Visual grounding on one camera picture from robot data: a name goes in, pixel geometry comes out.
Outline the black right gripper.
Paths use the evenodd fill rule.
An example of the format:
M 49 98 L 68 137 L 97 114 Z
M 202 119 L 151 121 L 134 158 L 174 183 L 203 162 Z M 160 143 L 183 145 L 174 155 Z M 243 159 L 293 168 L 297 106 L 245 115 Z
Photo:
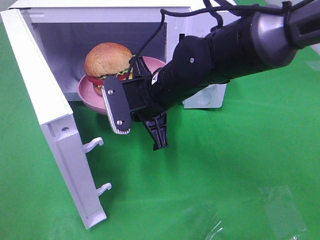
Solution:
M 152 76 L 142 56 L 133 56 L 121 83 L 128 100 L 130 116 L 142 122 L 153 139 L 153 150 L 168 147 L 167 110 L 170 87 L 162 77 Z

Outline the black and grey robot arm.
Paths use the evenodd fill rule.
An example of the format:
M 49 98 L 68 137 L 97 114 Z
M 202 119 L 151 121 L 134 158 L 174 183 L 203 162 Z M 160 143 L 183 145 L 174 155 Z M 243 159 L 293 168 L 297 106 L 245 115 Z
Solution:
M 154 148 L 168 145 L 166 111 L 213 84 L 289 65 L 298 50 L 320 41 L 320 3 L 285 1 L 282 7 L 223 5 L 204 12 L 239 11 L 241 18 L 219 23 L 205 37 L 188 35 L 172 60 L 150 73 L 137 54 L 130 60 L 133 78 L 123 82 L 126 105 L 114 120 L 114 131 L 127 134 L 141 121 Z

